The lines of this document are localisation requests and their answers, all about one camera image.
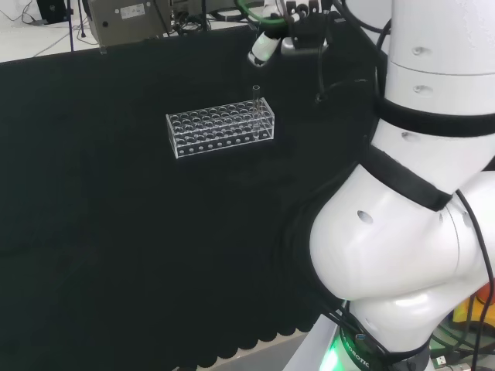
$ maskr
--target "black fabric backdrop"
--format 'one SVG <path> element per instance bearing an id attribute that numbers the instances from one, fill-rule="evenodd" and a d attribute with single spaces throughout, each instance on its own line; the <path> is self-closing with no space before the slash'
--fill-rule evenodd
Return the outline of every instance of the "black fabric backdrop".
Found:
<path id="1" fill-rule="evenodd" d="M 248 28 L 0 66 L 0 369 L 208 366 L 318 313 L 273 278 L 278 225 L 356 157 L 371 86 L 316 107 L 316 58 L 246 54 Z M 370 79 L 345 25 L 326 84 Z M 247 100 L 275 140 L 176 161 L 166 114 Z"/>

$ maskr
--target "yellow object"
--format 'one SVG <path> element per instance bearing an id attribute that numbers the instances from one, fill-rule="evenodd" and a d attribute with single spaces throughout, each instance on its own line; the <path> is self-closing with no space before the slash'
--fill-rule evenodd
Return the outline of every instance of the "yellow object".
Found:
<path id="1" fill-rule="evenodd" d="M 469 307 L 469 299 L 467 298 L 456 309 L 454 309 L 454 316 L 452 317 L 452 324 L 461 325 L 466 323 L 467 310 Z M 471 322 L 479 322 L 481 317 L 481 311 L 483 310 L 483 304 L 478 299 L 474 299 L 473 314 L 471 315 Z M 495 328 L 495 305 L 491 305 L 486 314 L 485 323 Z"/>

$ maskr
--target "glass test tube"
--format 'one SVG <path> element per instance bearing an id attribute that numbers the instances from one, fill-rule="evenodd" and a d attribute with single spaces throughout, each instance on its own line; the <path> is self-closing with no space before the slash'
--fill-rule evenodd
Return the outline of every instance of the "glass test tube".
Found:
<path id="1" fill-rule="evenodd" d="M 253 114 L 253 138 L 255 140 L 258 140 L 260 138 L 260 86 L 259 85 L 254 85 L 253 86 L 253 107 L 254 107 L 254 114 Z"/>

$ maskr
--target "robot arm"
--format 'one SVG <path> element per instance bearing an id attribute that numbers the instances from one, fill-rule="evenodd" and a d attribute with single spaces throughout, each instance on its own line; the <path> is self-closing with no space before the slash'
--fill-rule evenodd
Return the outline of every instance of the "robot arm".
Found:
<path id="1" fill-rule="evenodd" d="M 354 1 L 356 14 L 369 2 Z M 495 264 L 495 174 L 479 174 L 495 156 L 495 2 L 392 0 L 392 24 L 374 157 L 321 209 L 309 250 L 319 280 L 351 300 L 361 328 L 388 352 L 411 355 L 488 282 L 473 224 L 451 197 L 459 188 Z M 269 48 L 252 50 L 264 62 L 258 50 L 273 54 L 280 40 L 268 38 Z M 433 205 L 427 193 L 450 201 Z"/>
<path id="2" fill-rule="evenodd" d="M 282 40 L 284 44 L 282 46 L 282 53 L 307 53 L 311 49 L 314 53 L 317 52 L 318 44 L 321 43 L 322 38 L 319 28 L 323 24 L 323 12 L 329 11 L 322 8 L 321 0 L 266 0 L 263 8 L 263 17 L 272 19 L 286 18 L 287 22 L 279 26 L 267 26 L 263 23 L 260 24 L 261 35 L 256 39 L 251 51 L 247 55 L 247 59 L 256 67 L 263 67 L 275 54 L 278 45 Z M 292 40 L 297 39 L 297 35 L 294 35 L 294 29 L 288 26 L 288 22 L 293 25 L 300 26 L 305 22 L 307 27 L 314 29 L 314 41 L 312 47 L 298 46 L 298 50 L 295 50 Z M 323 37 L 323 46 L 326 48 L 327 41 Z"/>

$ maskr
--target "green cable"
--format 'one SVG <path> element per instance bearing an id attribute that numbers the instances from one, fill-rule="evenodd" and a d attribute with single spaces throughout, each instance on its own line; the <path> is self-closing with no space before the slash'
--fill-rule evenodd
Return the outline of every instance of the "green cable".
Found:
<path id="1" fill-rule="evenodd" d="M 259 15 L 254 14 L 245 4 L 244 0 L 236 0 L 236 3 L 239 5 L 242 10 L 249 15 L 250 17 L 256 19 L 260 23 L 264 23 L 265 25 L 273 25 L 273 26 L 282 26 L 285 24 L 284 19 L 266 19 L 260 17 Z"/>

